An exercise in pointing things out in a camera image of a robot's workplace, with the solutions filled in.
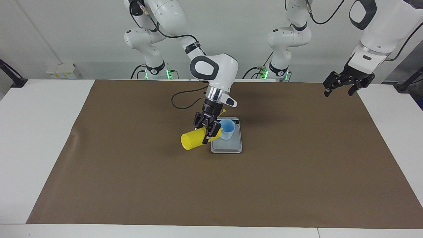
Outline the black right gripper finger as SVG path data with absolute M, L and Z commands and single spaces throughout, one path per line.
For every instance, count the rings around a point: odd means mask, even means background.
M 195 113 L 195 117 L 194 117 L 194 130 L 200 129 L 200 128 L 204 128 L 205 125 L 203 123 L 205 116 L 203 112 L 196 112 Z
M 219 137 L 221 137 L 221 124 L 219 122 L 213 122 L 210 125 L 204 126 L 205 136 L 203 138 L 203 144 L 207 144 Z

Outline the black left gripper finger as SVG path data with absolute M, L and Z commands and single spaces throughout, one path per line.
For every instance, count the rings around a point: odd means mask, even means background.
M 353 96 L 361 88 L 367 88 L 375 77 L 374 74 L 370 74 L 363 79 L 352 78 L 352 87 L 348 90 L 348 95 Z
M 329 97 L 334 89 L 342 87 L 345 84 L 345 80 L 345 74 L 331 72 L 323 82 L 323 86 L 325 87 L 325 97 Z

